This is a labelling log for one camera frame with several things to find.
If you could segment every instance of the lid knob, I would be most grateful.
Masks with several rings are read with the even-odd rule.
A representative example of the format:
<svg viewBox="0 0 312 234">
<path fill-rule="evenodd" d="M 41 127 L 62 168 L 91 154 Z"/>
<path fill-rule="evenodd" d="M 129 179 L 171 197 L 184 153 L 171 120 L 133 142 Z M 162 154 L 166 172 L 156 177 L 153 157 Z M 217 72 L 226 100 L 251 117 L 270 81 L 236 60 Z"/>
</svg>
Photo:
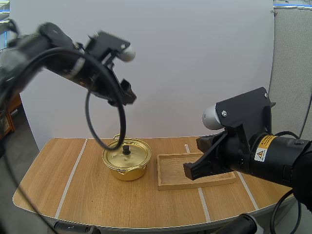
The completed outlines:
<svg viewBox="0 0 312 234">
<path fill-rule="evenodd" d="M 123 155 L 129 155 L 130 153 L 131 153 L 131 151 L 130 151 L 130 146 L 129 145 L 124 145 L 123 147 L 122 147 L 122 154 Z"/>
</svg>

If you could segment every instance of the floor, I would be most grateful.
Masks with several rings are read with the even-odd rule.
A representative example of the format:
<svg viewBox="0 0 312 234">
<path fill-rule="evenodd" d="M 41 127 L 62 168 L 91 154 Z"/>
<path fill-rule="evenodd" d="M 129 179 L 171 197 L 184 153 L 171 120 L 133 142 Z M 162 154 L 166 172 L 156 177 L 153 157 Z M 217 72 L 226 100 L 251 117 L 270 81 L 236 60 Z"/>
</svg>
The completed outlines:
<svg viewBox="0 0 312 234">
<path fill-rule="evenodd" d="M 9 133 L 3 141 L 16 177 L 21 181 L 39 150 L 22 106 L 18 108 L 18 113 L 12 116 L 12 119 L 16 131 Z M 9 177 L 2 157 L 0 158 L 0 223 L 7 234 L 46 234 L 47 227 L 41 220 L 13 204 L 12 197 L 15 190 L 16 187 Z"/>
</svg>

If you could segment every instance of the white tape line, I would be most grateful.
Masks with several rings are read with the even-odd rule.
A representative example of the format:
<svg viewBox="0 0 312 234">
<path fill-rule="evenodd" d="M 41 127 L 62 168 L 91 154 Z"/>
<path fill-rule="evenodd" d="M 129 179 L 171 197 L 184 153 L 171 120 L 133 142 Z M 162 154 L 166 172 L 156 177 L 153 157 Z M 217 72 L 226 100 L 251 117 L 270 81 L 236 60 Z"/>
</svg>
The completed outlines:
<svg viewBox="0 0 312 234">
<path fill-rule="evenodd" d="M 189 153 L 190 153 L 189 145 L 188 145 L 188 144 L 185 144 L 184 146 L 185 146 L 186 152 L 189 154 Z"/>
<path fill-rule="evenodd" d="M 190 153 L 189 145 L 185 144 L 184 146 L 185 146 L 186 152 L 189 154 Z M 209 222 L 211 222 L 211 219 L 210 219 L 209 211 L 208 211 L 207 204 L 206 204 L 206 201 L 205 201 L 205 197 L 204 197 L 204 194 L 203 194 L 203 190 L 201 188 L 198 188 L 198 193 L 199 193 L 199 197 L 200 197 L 200 200 L 201 200 L 201 204 L 202 204 L 203 209 L 204 209 L 206 222 L 209 223 Z"/>
<path fill-rule="evenodd" d="M 70 182 L 72 181 L 72 178 L 73 178 L 73 176 L 74 176 L 75 170 L 76 170 L 76 168 L 77 168 L 77 166 L 78 166 L 78 163 L 79 163 L 79 161 L 80 161 L 81 155 L 82 155 L 82 153 L 83 153 L 83 151 L 84 151 L 84 148 L 86 147 L 87 141 L 88 141 L 88 139 L 86 139 L 86 141 L 84 142 L 83 147 L 82 147 L 82 149 L 81 149 L 81 151 L 80 151 L 80 154 L 79 154 L 79 156 L 78 156 L 78 158 L 77 158 L 77 160 L 76 160 L 76 163 L 74 164 L 74 167 L 73 167 L 73 169 L 72 169 L 72 172 L 70 173 L 70 176 L 69 176 L 69 178 L 68 178 L 67 184 L 66 184 L 66 186 L 65 186 L 65 189 L 64 189 L 64 192 L 63 192 L 63 195 L 62 195 L 62 198 L 61 198 L 60 201 L 59 201 L 58 210 L 57 210 L 57 212 L 56 212 L 54 218 L 58 218 L 58 217 L 59 217 L 59 213 L 60 213 L 60 211 L 61 211 L 61 209 L 62 209 L 62 205 L 63 205 L 63 202 L 64 202 L 64 200 L 65 200 L 65 197 L 66 197 L 66 194 L 67 194 L 67 191 L 68 191 Z"/>
<path fill-rule="evenodd" d="M 256 203 L 256 201 L 255 201 L 255 199 L 254 199 L 254 197 L 253 197 L 253 195 L 252 195 L 252 193 L 250 192 L 250 190 L 249 190 L 249 188 L 248 188 L 248 185 L 246 184 L 246 182 L 245 182 L 245 180 L 244 180 L 242 174 L 241 174 L 240 172 L 237 172 L 237 174 L 238 174 L 240 180 L 242 181 L 242 183 L 243 183 L 243 185 L 244 185 L 244 187 L 245 187 L 245 189 L 246 189 L 246 191 L 247 191 L 247 193 L 248 193 L 248 196 L 249 196 L 250 200 L 251 200 L 252 203 L 253 203 L 254 208 L 255 208 L 256 210 L 259 210 L 259 207 L 258 207 L 258 205 L 257 205 L 257 203 Z"/>
</svg>

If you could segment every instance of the wooden table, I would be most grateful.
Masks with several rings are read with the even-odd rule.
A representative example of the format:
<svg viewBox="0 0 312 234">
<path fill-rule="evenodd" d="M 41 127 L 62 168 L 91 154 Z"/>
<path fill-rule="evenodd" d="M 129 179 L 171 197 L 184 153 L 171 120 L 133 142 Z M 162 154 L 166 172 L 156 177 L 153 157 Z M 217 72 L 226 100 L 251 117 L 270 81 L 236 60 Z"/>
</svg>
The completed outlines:
<svg viewBox="0 0 312 234">
<path fill-rule="evenodd" d="M 152 158 L 146 174 L 138 180 L 114 178 L 94 139 L 55 138 L 46 143 L 20 186 L 45 216 L 111 231 L 190 230 L 272 208 L 290 190 L 235 172 L 233 184 L 158 191 L 156 156 L 185 153 L 187 147 L 191 153 L 200 152 L 196 137 L 142 140 L 151 146 Z M 32 211 L 18 190 L 13 202 Z"/>
</svg>

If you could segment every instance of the wooden tray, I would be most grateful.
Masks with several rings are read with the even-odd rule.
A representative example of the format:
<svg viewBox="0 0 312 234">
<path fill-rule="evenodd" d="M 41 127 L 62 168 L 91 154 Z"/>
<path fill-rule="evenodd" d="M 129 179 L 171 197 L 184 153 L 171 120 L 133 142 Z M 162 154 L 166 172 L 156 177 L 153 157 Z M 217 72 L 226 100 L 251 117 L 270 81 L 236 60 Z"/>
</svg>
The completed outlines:
<svg viewBox="0 0 312 234">
<path fill-rule="evenodd" d="M 157 155 L 158 190 L 193 189 L 236 182 L 233 172 L 211 175 L 194 181 L 184 174 L 183 164 L 196 162 L 203 154 Z"/>
</svg>

